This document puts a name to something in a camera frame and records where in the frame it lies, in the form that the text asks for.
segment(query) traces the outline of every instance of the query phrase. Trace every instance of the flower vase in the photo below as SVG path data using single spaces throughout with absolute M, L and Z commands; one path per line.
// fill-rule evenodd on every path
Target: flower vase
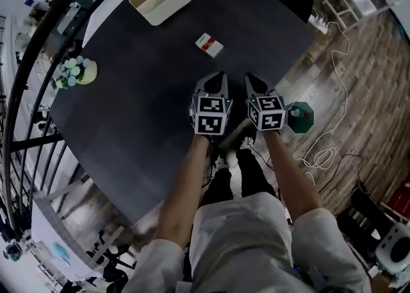
M 97 63 L 93 60 L 90 60 L 90 63 L 84 70 L 83 79 L 78 82 L 80 85 L 87 85 L 95 80 L 97 77 Z

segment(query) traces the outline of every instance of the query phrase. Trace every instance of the dark gray table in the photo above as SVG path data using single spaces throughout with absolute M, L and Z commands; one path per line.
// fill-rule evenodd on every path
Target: dark gray table
M 204 32 L 224 45 L 215 59 L 195 46 Z M 85 171 L 137 221 L 173 185 L 193 134 L 187 112 L 196 81 L 225 71 L 242 109 L 246 72 L 276 84 L 312 41 L 277 0 L 192 0 L 156 27 L 124 0 L 83 51 L 97 62 L 97 79 L 59 91 L 51 115 Z

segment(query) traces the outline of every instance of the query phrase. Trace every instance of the power strip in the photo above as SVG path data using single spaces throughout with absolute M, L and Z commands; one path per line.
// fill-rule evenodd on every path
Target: power strip
M 323 34 L 327 33 L 328 28 L 323 19 L 310 15 L 309 23 L 312 24 L 316 29 L 318 29 Z

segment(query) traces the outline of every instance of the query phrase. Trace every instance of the black railing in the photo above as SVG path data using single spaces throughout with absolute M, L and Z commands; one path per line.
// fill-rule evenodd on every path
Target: black railing
M 14 129 L 17 120 L 17 113 L 19 111 L 19 106 L 21 103 L 22 95 L 29 78 L 31 68 L 34 65 L 34 62 L 41 51 L 42 46 L 46 42 L 51 30 L 56 26 L 57 22 L 59 21 L 60 17 L 70 5 L 73 0 L 54 0 L 53 4 L 51 5 L 50 9 L 47 11 L 46 15 L 42 19 L 40 25 L 36 29 L 33 37 L 31 38 L 26 51 L 24 52 L 23 59 L 17 69 L 17 73 L 15 75 L 15 79 L 13 82 L 13 87 L 10 92 L 8 108 L 6 113 L 6 121 L 4 125 L 4 135 L 3 135 L 3 195 L 4 195 L 4 205 L 6 207 L 8 222 L 10 226 L 13 228 L 14 231 L 19 231 L 19 223 L 15 219 L 15 215 L 19 217 L 26 218 L 27 213 L 30 213 L 31 206 L 33 202 L 33 193 L 36 191 L 35 187 L 35 178 L 38 169 L 38 163 L 40 156 L 42 154 L 43 145 L 45 144 L 52 144 L 49 154 L 47 156 L 47 161 L 44 166 L 44 171 L 42 173 L 42 179 L 39 189 L 42 190 L 45 185 L 47 173 L 49 170 L 49 166 L 51 163 L 51 159 L 56 149 L 57 142 L 62 140 L 60 134 L 55 133 L 53 135 L 47 135 L 47 130 L 51 125 L 51 118 L 48 116 L 45 128 L 43 130 L 43 134 L 41 137 L 38 138 L 31 138 L 31 133 L 33 131 L 33 125 L 35 121 L 35 114 L 38 112 L 40 107 L 42 98 L 46 92 L 46 88 L 51 81 L 51 78 L 57 69 L 58 64 L 63 59 L 66 50 L 69 46 L 71 46 L 72 42 L 74 41 L 75 36 L 78 34 L 80 29 L 85 25 L 87 20 L 90 18 L 91 14 L 101 5 L 104 0 L 95 0 L 91 7 L 86 11 L 84 16 L 79 21 L 76 28 L 71 32 L 71 34 L 65 39 L 64 43 L 59 48 L 58 52 L 55 54 L 53 61 L 51 62 L 51 66 L 45 75 L 45 78 L 41 84 L 40 90 L 36 97 L 36 100 L 33 105 L 33 109 L 31 111 L 31 117 L 29 120 L 29 126 L 26 133 L 26 139 L 23 141 L 14 141 Z M 28 175 L 26 172 L 26 157 L 28 149 L 31 147 L 38 146 L 37 150 L 37 159 L 35 160 L 35 165 L 33 169 L 32 175 Z M 63 147 L 58 155 L 58 159 L 54 165 L 53 172 L 49 179 L 49 183 L 47 186 L 47 194 L 50 193 L 51 187 L 53 185 L 54 178 L 56 176 L 56 172 L 58 170 L 58 166 L 60 161 L 63 157 L 64 151 L 67 145 L 64 143 Z M 12 153 L 16 154 L 17 158 L 20 158 L 20 176 L 18 176 L 19 180 L 19 191 L 17 192 L 15 189 L 15 185 L 12 183 L 11 173 L 12 168 L 14 172 L 17 174 L 16 168 L 13 166 L 12 162 Z M 25 188 L 24 182 L 29 183 L 28 189 Z M 19 202 L 18 204 L 15 202 L 15 199 L 12 199 L 12 191 L 15 196 L 18 197 Z M 26 205 L 24 203 L 24 196 L 27 197 Z
M 0 16 L 0 137 L 3 139 L 4 137 L 4 119 L 6 115 L 6 96 L 4 94 L 4 86 L 3 86 L 3 81 L 1 78 L 3 77 L 3 47 L 4 47 L 4 22 L 6 20 L 6 17 Z M 18 152 L 15 152 L 14 157 L 10 157 L 10 165 L 11 165 L 11 175 L 10 175 L 10 186 L 11 186 L 11 191 L 13 192 L 13 197 L 12 197 L 12 208 L 15 212 L 19 210 L 18 208 L 18 201 L 19 201 L 19 192 L 16 189 L 16 182 L 15 180 L 17 179 L 18 182 L 20 182 L 19 178 L 19 173 L 20 173 L 20 168 L 21 168 L 21 163 L 20 163 L 20 158 L 19 158 Z M 3 153 L 0 150 L 0 159 L 3 161 Z M 3 176 L 0 174 L 0 180 L 3 181 Z M 20 196 L 26 196 L 28 197 L 28 192 L 26 189 L 22 191 Z M 2 199 L 0 199 L 0 208 L 3 210 L 5 214 L 7 214 L 7 207 Z M 0 226 L 4 226 L 4 222 L 2 219 L 0 219 Z

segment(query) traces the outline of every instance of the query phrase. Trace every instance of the white shirt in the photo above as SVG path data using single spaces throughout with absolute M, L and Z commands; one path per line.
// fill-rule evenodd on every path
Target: white shirt
M 145 246 L 124 293 L 175 292 L 183 250 L 168 240 Z M 367 275 L 323 209 L 299 217 L 291 233 L 282 203 L 261 192 L 205 205 L 193 222 L 190 248 L 195 293 L 315 292 L 333 286 L 371 292 Z M 315 289 L 294 270 L 319 274 Z

